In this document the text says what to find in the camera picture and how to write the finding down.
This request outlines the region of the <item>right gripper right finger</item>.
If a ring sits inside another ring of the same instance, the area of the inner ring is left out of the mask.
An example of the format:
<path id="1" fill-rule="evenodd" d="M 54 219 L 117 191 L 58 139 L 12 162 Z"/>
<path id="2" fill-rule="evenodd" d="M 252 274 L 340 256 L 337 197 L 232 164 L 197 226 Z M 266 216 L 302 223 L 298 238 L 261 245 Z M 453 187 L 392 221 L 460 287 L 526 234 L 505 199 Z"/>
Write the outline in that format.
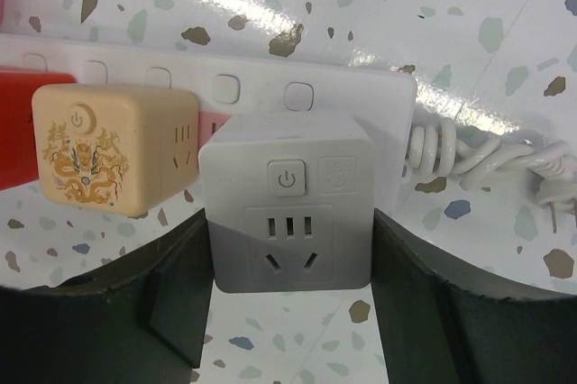
<path id="1" fill-rule="evenodd" d="M 503 278 L 374 214 L 371 290 L 391 383 L 574 383 L 576 297 Z"/>

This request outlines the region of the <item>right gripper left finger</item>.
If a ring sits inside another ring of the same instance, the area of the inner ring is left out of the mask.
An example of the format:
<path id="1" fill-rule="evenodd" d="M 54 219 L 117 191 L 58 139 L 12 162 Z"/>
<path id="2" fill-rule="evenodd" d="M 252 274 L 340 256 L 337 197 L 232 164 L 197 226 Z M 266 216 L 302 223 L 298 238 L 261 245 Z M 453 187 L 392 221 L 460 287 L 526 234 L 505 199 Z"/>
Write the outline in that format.
<path id="1" fill-rule="evenodd" d="M 4 383 L 188 383 L 214 270 L 206 216 L 55 288 L 1 291 Z"/>

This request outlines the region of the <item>white cube socket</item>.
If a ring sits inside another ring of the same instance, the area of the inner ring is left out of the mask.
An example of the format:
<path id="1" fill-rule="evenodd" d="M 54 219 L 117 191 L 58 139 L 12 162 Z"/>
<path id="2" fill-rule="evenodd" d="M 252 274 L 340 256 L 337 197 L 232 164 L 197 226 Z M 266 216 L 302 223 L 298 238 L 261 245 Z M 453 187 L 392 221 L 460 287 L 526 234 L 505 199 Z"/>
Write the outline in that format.
<path id="1" fill-rule="evenodd" d="M 198 162 L 220 290 L 369 284 L 374 149 L 351 116 L 238 114 L 201 148 Z"/>

